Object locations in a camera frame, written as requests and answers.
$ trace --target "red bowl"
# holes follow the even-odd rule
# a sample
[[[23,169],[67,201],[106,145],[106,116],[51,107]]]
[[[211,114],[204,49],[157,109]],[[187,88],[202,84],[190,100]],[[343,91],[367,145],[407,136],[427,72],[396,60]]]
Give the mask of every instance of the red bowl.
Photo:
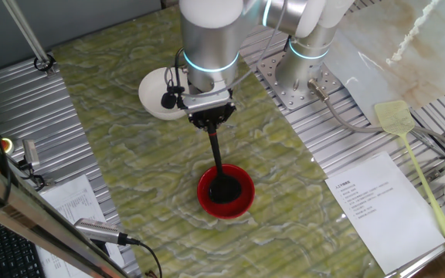
[[[223,164],[224,174],[234,177],[241,184],[241,195],[234,201],[227,204],[216,204],[209,197],[209,186],[211,181],[217,176],[216,166],[207,170],[200,178],[197,187],[197,196],[202,208],[212,216],[219,219],[234,219],[245,213],[253,202],[255,187],[252,178],[242,168]]]

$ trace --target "microphone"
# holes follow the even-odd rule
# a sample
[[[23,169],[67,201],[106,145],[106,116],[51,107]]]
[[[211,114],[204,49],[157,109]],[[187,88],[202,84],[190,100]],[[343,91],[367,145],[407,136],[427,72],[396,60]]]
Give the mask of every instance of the microphone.
[[[155,262],[158,264],[159,276],[162,278],[161,264],[159,263],[158,257],[155,255],[154,251],[149,246],[146,246],[144,243],[140,242],[140,240],[132,239],[130,236],[122,232],[118,226],[90,219],[78,219],[78,221],[75,223],[75,228],[77,228],[91,240],[114,243],[121,246],[125,246],[127,244],[143,246],[154,257]]]

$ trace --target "keyboard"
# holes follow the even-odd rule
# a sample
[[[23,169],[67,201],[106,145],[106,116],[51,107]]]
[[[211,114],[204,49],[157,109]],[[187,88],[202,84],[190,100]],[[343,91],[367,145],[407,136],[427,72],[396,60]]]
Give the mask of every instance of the keyboard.
[[[0,225],[0,278],[45,277],[36,246]]]

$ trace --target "paper sheet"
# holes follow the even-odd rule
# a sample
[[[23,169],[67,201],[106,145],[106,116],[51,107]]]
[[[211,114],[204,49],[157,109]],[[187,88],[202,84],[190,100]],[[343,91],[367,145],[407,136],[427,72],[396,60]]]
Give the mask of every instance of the paper sheet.
[[[99,202],[85,175],[44,192],[42,197],[72,224],[75,224],[81,218],[106,222],[104,214],[100,210]],[[110,258],[118,266],[123,266],[124,261],[118,246],[107,243],[106,248]],[[37,246],[37,252],[47,278],[90,277],[39,246]]]
[[[385,274],[445,242],[431,207],[386,152],[325,182]]]

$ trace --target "table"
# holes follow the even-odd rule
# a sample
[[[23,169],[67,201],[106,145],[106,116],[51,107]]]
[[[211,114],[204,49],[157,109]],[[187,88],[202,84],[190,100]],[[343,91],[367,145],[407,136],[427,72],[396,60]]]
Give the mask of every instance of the table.
[[[162,121],[138,100],[143,76],[181,47],[176,7],[55,48],[60,72],[121,221],[154,248],[166,276],[383,276],[324,183],[325,174],[254,77],[219,129],[223,162],[256,185],[249,212],[208,215],[196,198],[213,166],[207,134]],[[239,75],[248,70],[239,61]],[[155,270],[136,248],[140,268]]]

